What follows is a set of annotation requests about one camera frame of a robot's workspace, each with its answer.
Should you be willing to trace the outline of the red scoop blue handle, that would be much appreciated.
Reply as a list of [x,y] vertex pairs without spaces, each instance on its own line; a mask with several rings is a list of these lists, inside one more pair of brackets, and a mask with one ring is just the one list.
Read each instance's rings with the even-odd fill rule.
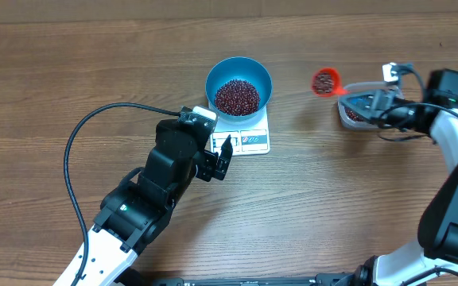
[[312,77],[311,89],[319,97],[348,95],[341,85],[339,72],[335,68],[321,68]]

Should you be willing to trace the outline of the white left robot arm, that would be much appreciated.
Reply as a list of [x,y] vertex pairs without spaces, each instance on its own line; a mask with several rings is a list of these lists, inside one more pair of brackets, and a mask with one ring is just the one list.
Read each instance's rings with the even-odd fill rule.
[[192,179],[223,180],[231,140],[219,153],[205,148],[207,123],[162,120],[146,166],[129,172],[101,202],[88,242],[57,279],[58,285],[111,285],[167,227]]

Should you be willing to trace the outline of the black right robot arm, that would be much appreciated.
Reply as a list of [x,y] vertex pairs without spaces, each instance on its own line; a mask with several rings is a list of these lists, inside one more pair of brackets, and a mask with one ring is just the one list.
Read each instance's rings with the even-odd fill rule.
[[379,129],[412,130],[441,149],[448,178],[421,216],[417,236],[392,253],[373,256],[332,285],[425,285],[444,274],[458,277],[458,71],[432,71],[420,82],[421,101],[398,97],[409,65],[389,65],[388,87],[343,91],[340,104]]

